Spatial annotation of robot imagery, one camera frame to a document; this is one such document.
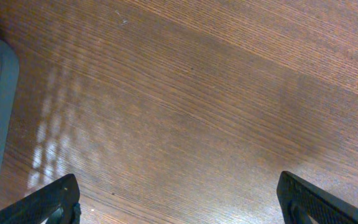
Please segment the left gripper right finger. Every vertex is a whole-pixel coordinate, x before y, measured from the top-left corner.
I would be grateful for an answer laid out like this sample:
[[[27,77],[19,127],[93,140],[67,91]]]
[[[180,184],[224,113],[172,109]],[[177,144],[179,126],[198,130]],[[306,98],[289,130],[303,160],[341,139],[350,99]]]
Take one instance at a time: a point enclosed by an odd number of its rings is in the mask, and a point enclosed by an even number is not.
[[[289,171],[280,174],[277,197],[286,224],[358,224],[358,208]]]

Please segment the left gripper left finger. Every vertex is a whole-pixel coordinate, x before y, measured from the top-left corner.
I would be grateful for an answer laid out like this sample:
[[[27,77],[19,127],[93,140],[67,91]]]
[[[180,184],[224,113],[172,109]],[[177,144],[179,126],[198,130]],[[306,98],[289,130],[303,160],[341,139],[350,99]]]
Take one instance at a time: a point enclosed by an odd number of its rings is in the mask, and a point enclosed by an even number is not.
[[[79,224],[79,199],[76,177],[67,174],[0,210],[0,224]]]

